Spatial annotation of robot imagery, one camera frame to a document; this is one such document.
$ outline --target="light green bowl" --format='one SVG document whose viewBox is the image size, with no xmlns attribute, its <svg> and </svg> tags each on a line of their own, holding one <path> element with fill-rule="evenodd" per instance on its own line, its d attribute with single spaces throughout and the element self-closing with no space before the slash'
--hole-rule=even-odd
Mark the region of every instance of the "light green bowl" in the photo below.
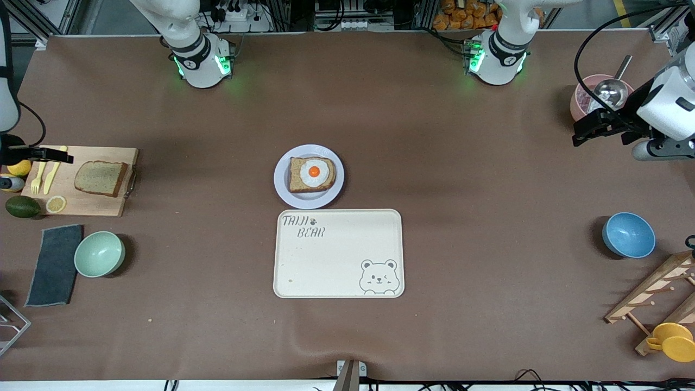
<svg viewBox="0 0 695 391">
<path fill-rule="evenodd" d="M 75 269 L 85 277 L 103 277 L 116 271 L 125 257 L 121 239 L 111 232 L 95 232 L 77 246 Z"/>
</svg>

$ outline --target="yellow cup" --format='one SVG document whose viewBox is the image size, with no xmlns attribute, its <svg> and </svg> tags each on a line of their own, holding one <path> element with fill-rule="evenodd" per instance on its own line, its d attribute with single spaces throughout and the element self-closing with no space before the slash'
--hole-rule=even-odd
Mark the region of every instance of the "yellow cup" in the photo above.
<svg viewBox="0 0 695 391">
<path fill-rule="evenodd" d="M 661 341 L 658 338 L 647 338 L 647 346 L 652 350 L 662 350 Z"/>
<path fill-rule="evenodd" d="M 670 337 L 684 337 L 691 341 L 693 340 L 693 335 L 690 330 L 677 323 L 662 323 L 654 328 L 652 335 L 659 340 L 659 344 L 664 343 L 666 338 Z"/>
<path fill-rule="evenodd" d="M 688 340 L 690 342 L 693 340 L 693 335 L 690 330 L 677 323 L 662 323 L 654 328 L 652 335 L 652 337 L 647 338 L 647 346 L 649 346 L 649 348 L 652 350 L 658 351 L 664 350 L 664 341 L 671 337 L 683 338 L 684 340 Z"/>
<path fill-rule="evenodd" d="M 662 349 L 664 354 L 673 361 L 695 361 L 695 342 L 693 342 L 692 338 L 668 337 L 662 342 Z"/>
</svg>

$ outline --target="wooden rack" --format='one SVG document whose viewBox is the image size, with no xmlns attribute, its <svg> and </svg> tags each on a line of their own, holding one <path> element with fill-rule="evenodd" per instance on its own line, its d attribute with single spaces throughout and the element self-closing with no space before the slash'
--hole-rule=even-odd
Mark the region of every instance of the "wooden rack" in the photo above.
<svg viewBox="0 0 695 391">
<path fill-rule="evenodd" d="M 642 356 L 649 353 L 657 353 L 647 345 L 647 338 L 651 337 L 651 332 L 632 314 L 632 310 L 638 307 L 655 305 L 651 297 L 655 294 L 671 292 L 675 288 L 669 286 L 676 280 L 686 280 L 695 286 L 695 274 L 688 273 L 688 270 L 695 267 L 693 251 L 684 251 L 671 255 L 664 264 L 659 266 L 654 273 L 649 275 L 637 288 L 627 295 L 618 305 L 616 305 L 605 316 L 608 323 L 615 323 L 619 320 L 630 319 L 646 337 L 637 345 L 635 350 Z M 662 323 L 678 323 L 684 326 L 695 323 L 695 293 L 690 295 L 685 301 L 676 308 Z"/>
</svg>

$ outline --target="white plate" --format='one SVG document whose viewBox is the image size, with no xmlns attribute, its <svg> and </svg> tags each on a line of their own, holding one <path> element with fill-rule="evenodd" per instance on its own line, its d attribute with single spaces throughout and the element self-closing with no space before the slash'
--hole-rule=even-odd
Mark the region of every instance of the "white plate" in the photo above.
<svg viewBox="0 0 695 391">
<path fill-rule="evenodd" d="M 290 193 L 290 159 L 293 157 L 324 157 L 331 159 L 336 167 L 336 181 L 330 189 L 315 193 Z M 289 150 L 275 166 L 275 191 L 287 205 L 297 209 L 317 209 L 331 202 L 343 188 L 345 169 L 338 155 L 326 147 L 316 144 L 300 145 Z"/>
</svg>

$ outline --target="dark gray cloth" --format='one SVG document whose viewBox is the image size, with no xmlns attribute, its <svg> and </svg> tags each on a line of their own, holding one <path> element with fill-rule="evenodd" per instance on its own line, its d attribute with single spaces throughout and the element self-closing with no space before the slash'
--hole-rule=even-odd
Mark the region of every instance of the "dark gray cloth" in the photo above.
<svg viewBox="0 0 695 391">
<path fill-rule="evenodd" d="M 75 285 L 74 256 L 82 241 L 82 225 L 43 230 L 41 251 L 24 307 L 67 304 Z"/>
</svg>

